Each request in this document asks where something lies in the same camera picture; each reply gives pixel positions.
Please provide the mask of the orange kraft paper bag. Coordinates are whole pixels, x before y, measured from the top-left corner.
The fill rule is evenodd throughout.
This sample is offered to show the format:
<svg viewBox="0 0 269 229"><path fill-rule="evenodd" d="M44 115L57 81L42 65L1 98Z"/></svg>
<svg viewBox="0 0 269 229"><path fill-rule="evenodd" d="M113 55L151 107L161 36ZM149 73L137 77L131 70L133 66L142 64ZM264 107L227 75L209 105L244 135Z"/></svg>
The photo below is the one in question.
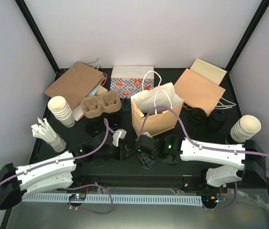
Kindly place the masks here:
<svg viewBox="0 0 269 229"><path fill-rule="evenodd" d="M146 76L155 71L148 71ZM150 90L142 89L131 96L132 125L137 135L147 131L151 136L164 133L175 127L180 115L184 100L175 92L172 83L166 83ZM148 112L145 118L142 113Z"/></svg>

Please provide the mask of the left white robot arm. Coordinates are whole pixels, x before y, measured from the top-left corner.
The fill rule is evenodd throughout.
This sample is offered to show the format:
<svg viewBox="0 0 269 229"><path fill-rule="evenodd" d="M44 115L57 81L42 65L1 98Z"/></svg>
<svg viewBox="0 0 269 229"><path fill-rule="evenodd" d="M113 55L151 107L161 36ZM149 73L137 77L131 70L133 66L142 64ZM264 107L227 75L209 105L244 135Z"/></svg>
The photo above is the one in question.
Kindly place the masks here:
<svg viewBox="0 0 269 229"><path fill-rule="evenodd" d="M97 178L84 178L80 169L90 162L124 161L134 149L123 143L123 130L102 132L53 158L26 166L6 164L0 170L0 210L7 210L25 198L53 189L83 191L70 200L84 200L91 188L100 188Z"/></svg>

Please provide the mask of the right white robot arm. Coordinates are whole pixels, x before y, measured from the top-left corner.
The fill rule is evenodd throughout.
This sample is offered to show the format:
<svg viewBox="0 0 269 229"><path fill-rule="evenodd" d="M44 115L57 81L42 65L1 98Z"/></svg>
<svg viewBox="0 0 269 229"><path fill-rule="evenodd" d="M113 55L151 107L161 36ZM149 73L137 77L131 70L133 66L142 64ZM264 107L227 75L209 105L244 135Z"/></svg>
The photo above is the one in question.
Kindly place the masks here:
<svg viewBox="0 0 269 229"><path fill-rule="evenodd" d="M231 182L267 183L265 156L249 154L242 144L190 142L186 137L174 135L161 140L144 133L138 137L134 148L145 167L151 167L157 161L174 165L176 158L218 164L218 168L205 170L199 179L199 188L204 192Z"/></svg>

